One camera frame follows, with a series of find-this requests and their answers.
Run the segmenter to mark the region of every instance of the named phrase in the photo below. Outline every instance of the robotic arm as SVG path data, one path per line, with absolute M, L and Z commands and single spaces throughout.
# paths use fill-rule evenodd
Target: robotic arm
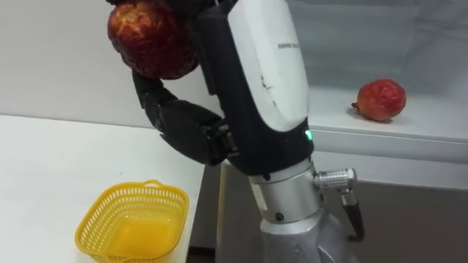
M 176 150 L 204 164 L 228 159 L 249 176 L 263 217 L 268 262 L 356 262 L 349 241 L 363 222 L 353 169 L 317 172 L 309 129 L 309 87 L 285 0 L 168 0 L 193 18 L 193 38 L 208 92 L 225 114 L 182 101 L 133 72 L 142 108 Z M 318 190 L 336 189 L 354 227 L 320 208 Z

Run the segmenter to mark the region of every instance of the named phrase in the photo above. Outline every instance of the white table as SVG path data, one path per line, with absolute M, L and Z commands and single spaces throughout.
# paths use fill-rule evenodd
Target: white table
M 0 115 L 0 262 L 92 262 L 74 233 L 94 200 L 121 182 L 157 179 L 190 198 L 169 262 L 185 262 L 203 165 L 152 129 Z

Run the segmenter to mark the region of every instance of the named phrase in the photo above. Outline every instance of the green indicator light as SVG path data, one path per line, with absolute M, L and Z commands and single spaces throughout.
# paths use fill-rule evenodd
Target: green indicator light
M 305 133 L 306 133 L 307 139 L 312 140 L 312 131 L 308 129 Z

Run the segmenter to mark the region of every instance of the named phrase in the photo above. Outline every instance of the plastic basket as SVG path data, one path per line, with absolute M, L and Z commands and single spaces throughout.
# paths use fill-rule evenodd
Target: plastic basket
M 78 249 L 98 262 L 159 262 L 181 238 L 189 198 L 157 180 L 106 190 L 75 233 Z

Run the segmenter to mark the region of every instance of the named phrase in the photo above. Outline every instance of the pomegranate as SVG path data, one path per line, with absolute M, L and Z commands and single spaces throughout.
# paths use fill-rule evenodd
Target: pomegranate
M 126 65 L 148 78 L 174 80 L 198 65 L 187 24 L 163 0 L 129 0 L 111 12 L 107 35 Z
M 359 90 L 358 101 L 351 106 L 369 120 L 389 121 L 406 103 L 404 89 L 395 81 L 384 79 L 365 84 Z

